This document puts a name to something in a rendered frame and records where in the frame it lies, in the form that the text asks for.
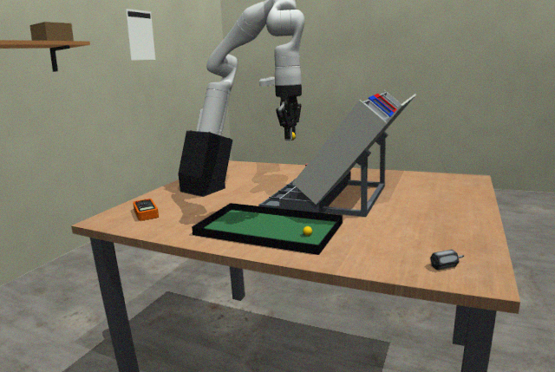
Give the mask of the red square frame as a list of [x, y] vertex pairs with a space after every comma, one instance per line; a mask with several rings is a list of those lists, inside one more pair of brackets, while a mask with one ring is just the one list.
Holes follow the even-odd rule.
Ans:
[[[377, 99], [378, 99], [379, 97], [382, 98], [379, 94], [374, 95], [374, 97], [376, 97]], [[385, 102], [387, 102], [384, 98], [382, 98], [382, 99], [383, 99]], [[378, 99], [378, 100], [379, 100], [379, 99]], [[379, 100], [379, 101], [381, 101], [381, 100]], [[383, 102], [382, 102], [382, 103], [383, 103]], [[393, 112], [395, 112], [395, 111], [396, 111], [396, 108], [393, 107], [389, 102], [387, 102], [387, 103], [388, 103], [389, 106], [392, 107], [394, 110], [390, 109], [386, 104], [384, 104], [384, 103], [383, 103], [383, 104], [384, 104], [385, 106], [387, 106], [390, 110], [392, 110]]]

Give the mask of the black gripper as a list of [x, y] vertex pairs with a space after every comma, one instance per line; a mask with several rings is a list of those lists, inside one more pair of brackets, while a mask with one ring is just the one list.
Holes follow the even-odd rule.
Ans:
[[297, 96], [302, 94], [302, 84], [275, 85], [275, 90], [276, 97], [281, 98], [281, 107], [277, 108], [276, 112], [280, 126], [284, 127], [284, 139], [292, 140], [292, 132], [296, 134], [296, 125], [301, 112], [302, 105], [297, 104]]

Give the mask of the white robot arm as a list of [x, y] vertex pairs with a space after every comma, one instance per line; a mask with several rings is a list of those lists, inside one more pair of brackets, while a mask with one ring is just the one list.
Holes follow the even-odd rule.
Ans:
[[260, 79], [259, 86], [302, 84], [299, 49], [304, 30], [304, 15], [297, 10], [296, 0], [266, 0], [254, 4], [242, 13], [208, 59], [207, 70], [222, 78], [220, 82], [210, 82], [207, 85], [196, 131], [222, 136], [229, 96], [238, 67], [237, 58], [228, 54], [254, 40], [265, 25], [271, 35], [292, 36], [292, 39], [275, 48], [275, 77]]

